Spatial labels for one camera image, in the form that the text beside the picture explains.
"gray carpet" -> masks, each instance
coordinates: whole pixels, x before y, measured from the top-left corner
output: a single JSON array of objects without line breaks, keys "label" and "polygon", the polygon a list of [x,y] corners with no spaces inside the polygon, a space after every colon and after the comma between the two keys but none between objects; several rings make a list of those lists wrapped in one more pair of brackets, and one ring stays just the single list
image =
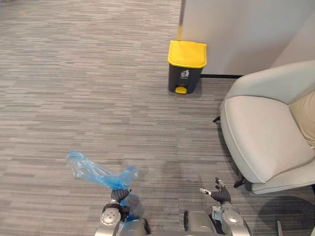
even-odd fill
[{"label": "gray carpet", "polygon": [[5,0],[0,4],[0,235],[91,236],[110,191],[66,166],[77,149],[132,185],[152,231],[182,230],[183,212],[214,200],[221,177],[253,235],[308,236],[310,187],[255,195],[211,120],[234,82],[202,79],[167,91],[179,0]]}]

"beige pillow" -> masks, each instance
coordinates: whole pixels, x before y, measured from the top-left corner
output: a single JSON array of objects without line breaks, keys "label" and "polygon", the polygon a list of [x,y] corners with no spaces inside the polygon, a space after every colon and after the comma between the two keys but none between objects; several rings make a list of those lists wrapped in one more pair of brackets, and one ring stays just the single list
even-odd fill
[{"label": "beige pillow", "polygon": [[315,91],[293,102],[289,108],[302,134],[315,147]]}]

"white wall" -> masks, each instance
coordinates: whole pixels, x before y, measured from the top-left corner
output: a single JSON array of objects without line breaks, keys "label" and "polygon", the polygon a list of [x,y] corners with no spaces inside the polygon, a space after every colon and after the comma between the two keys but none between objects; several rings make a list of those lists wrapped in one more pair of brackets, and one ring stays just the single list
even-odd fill
[{"label": "white wall", "polygon": [[269,68],[315,9],[315,0],[186,0],[182,40],[208,44],[204,74]]},{"label": "white wall", "polygon": [[315,12],[271,67],[304,60],[315,60]]}]

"trash can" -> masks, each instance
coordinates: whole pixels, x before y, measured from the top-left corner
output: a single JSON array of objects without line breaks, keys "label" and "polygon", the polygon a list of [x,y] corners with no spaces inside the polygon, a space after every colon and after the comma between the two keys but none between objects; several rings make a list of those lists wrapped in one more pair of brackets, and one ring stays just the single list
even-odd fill
[{"label": "trash can", "polygon": [[168,89],[176,93],[192,93],[207,64],[207,44],[171,40],[168,52]]}]

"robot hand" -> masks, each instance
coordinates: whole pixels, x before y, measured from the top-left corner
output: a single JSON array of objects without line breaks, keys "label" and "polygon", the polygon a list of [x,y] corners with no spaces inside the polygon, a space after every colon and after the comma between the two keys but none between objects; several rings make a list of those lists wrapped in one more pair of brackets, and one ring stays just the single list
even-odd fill
[{"label": "robot hand", "polygon": [[219,179],[218,177],[216,177],[216,189],[218,191],[215,191],[215,192],[209,191],[204,188],[200,188],[199,190],[201,193],[212,197],[214,200],[220,202],[221,204],[226,203],[226,202],[231,203],[231,195],[228,192],[223,181]]}]

